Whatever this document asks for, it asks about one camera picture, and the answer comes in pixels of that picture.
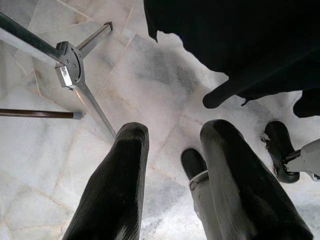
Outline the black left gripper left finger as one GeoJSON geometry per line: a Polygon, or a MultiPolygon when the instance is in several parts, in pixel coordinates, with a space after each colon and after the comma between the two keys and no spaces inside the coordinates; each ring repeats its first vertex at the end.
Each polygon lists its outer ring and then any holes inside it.
{"type": "Polygon", "coordinates": [[[148,128],[124,124],[90,176],[63,239],[139,239],[148,152],[148,128]]]}

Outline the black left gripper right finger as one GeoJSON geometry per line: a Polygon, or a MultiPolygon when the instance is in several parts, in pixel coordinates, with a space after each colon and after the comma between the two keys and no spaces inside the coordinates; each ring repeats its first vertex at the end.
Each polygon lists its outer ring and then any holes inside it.
{"type": "Polygon", "coordinates": [[[287,193],[230,122],[206,122],[200,141],[225,240],[311,240],[287,193]]]}

